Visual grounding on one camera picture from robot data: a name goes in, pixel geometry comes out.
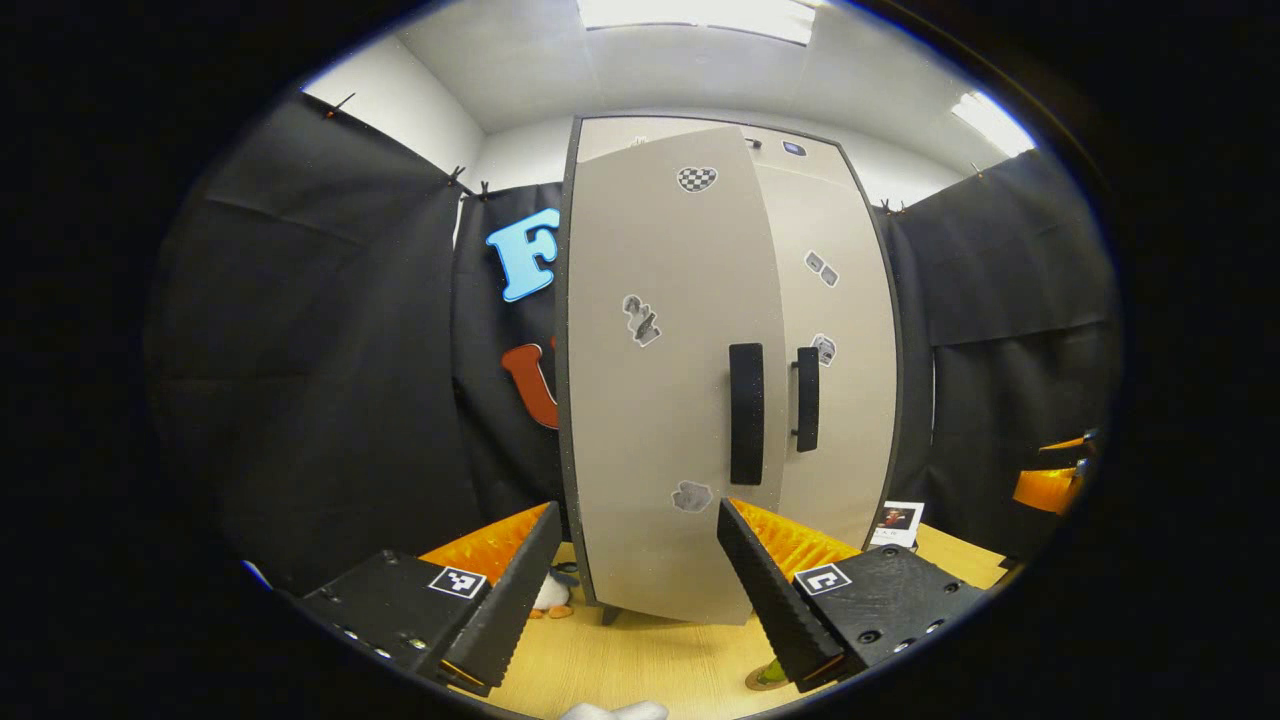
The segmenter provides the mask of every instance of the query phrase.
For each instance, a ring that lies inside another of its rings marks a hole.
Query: black fabric backdrop
[[[1029,151],[877,219],[906,363],[890,497],[1027,557],[1059,516],[1012,500],[1019,470],[1036,448],[1101,427],[1119,380],[1114,278],[1088,202]]]
[[[554,284],[515,302],[504,301],[507,279],[498,251],[485,245],[494,231],[540,210],[559,209],[561,186],[515,187],[462,202],[453,255],[453,382],[485,518],[498,520],[556,500],[562,509],[561,529],[568,539],[557,432],[534,421],[500,364],[508,350],[536,343],[543,348],[543,377],[554,397]]]
[[[174,477],[276,587],[480,524],[449,369],[461,195],[298,94],[188,197],[146,333]]]

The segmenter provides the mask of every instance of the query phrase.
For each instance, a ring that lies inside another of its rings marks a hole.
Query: small picture card
[[[876,532],[872,533],[872,544],[911,547],[915,544],[915,533],[920,528],[922,515],[924,515],[923,502],[886,500],[879,515],[876,516]]]

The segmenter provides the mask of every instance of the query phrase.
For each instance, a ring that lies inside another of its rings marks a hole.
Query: wooden floor
[[[920,525],[918,542],[920,557],[974,587],[986,589],[1004,575],[1000,555],[927,525]],[[556,561],[572,559],[573,547],[562,544]],[[614,710],[652,700],[671,711],[669,720],[721,720],[801,697],[794,684],[767,692],[744,684],[751,670],[773,659],[755,615],[735,626],[622,611],[603,626],[600,609],[586,607],[581,587],[572,589],[570,605],[568,618],[525,624],[502,687],[479,700],[544,719],[557,719],[579,702]]]

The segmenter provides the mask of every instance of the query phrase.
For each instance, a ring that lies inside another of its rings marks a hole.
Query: stuffed toy
[[[543,578],[543,587],[534,600],[534,607],[529,611],[530,619],[536,620],[543,615],[550,615],[556,620],[573,614],[573,609],[568,606],[568,588],[577,585],[579,582],[564,573],[576,569],[577,566],[572,562],[561,562],[547,573],[547,577]]]

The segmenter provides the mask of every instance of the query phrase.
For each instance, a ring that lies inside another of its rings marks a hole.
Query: photo
[[[887,530],[905,530],[911,527],[913,518],[915,518],[915,507],[886,507],[881,511],[881,519],[876,527]]]

